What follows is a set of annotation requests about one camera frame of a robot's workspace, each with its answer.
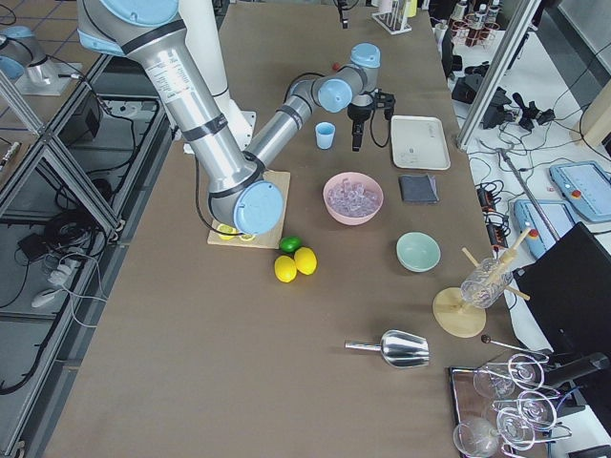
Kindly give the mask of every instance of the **metal scoop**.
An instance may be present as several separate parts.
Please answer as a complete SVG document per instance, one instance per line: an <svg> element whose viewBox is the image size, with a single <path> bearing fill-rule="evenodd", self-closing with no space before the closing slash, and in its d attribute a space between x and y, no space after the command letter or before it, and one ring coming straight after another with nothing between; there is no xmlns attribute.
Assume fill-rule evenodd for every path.
<svg viewBox="0 0 611 458"><path fill-rule="evenodd" d="M345 348L380 351L382 358L392 367L417 367L429 364L429 344L426 339L403 331L384 333L380 344L346 341Z"/></svg>

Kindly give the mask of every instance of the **blue joint cap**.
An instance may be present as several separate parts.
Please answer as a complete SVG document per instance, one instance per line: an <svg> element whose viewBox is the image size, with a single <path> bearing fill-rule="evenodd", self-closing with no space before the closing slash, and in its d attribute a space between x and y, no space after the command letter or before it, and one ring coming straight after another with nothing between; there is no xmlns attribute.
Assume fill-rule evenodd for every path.
<svg viewBox="0 0 611 458"><path fill-rule="evenodd" d="M2 71L8 79L15 80L23 74L24 68L16 60L6 56L0 56L0 71Z"/></svg>
<svg viewBox="0 0 611 458"><path fill-rule="evenodd" d="M100 0L120 20L139 27L159 27L179 12L179 0Z"/></svg>
<svg viewBox="0 0 611 458"><path fill-rule="evenodd" d="M371 43L361 43L352 48L350 60L361 67L378 69L380 67L380 49Z"/></svg>
<svg viewBox="0 0 611 458"><path fill-rule="evenodd" d="M30 38L34 36L33 32L24 26L6 27L0 31L0 33L6 35L8 38Z"/></svg>
<svg viewBox="0 0 611 458"><path fill-rule="evenodd" d="M240 232L263 234L270 231L283 213L283 193L274 183L261 180L248 186L236 202L233 220Z"/></svg>
<svg viewBox="0 0 611 458"><path fill-rule="evenodd" d="M318 101L328 112L341 112L352 101L352 88L343 79L328 79L318 90Z"/></svg>
<svg viewBox="0 0 611 458"><path fill-rule="evenodd" d="M120 46L114 41L102 40L96 36L91 36L84 31L78 31L78 37L80 39L80 44L83 45L83 48L87 48L88 50L95 52L101 52L103 54L117 55L120 57L125 56L125 52L123 52Z"/></svg>

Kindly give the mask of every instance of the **bowl of ice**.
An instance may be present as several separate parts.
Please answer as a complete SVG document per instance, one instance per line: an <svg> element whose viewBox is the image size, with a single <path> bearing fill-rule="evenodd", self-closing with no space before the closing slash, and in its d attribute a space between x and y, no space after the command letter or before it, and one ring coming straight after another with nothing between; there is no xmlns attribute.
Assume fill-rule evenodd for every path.
<svg viewBox="0 0 611 458"><path fill-rule="evenodd" d="M356 226L378 213L384 193L373 178L358 172L343 172L327 181L323 199L332 217L342 224Z"/></svg>

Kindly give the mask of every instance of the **mint green bowl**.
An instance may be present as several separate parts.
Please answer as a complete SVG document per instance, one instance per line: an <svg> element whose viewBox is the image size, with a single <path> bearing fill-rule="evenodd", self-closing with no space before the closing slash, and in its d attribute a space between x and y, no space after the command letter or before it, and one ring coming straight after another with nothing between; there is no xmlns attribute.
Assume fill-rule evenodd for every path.
<svg viewBox="0 0 611 458"><path fill-rule="evenodd" d="M397 241L397 258L412 272L426 272L441 260L437 242L421 232L408 232Z"/></svg>

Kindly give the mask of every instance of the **scoop handle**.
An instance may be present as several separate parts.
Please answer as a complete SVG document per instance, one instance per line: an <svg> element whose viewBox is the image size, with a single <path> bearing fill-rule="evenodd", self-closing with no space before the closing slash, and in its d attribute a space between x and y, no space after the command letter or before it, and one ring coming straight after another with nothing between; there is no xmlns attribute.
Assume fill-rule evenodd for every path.
<svg viewBox="0 0 611 458"><path fill-rule="evenodd" d="M344 348L353 350L380 351L381 346L376 343L345 341Z"/></svg>

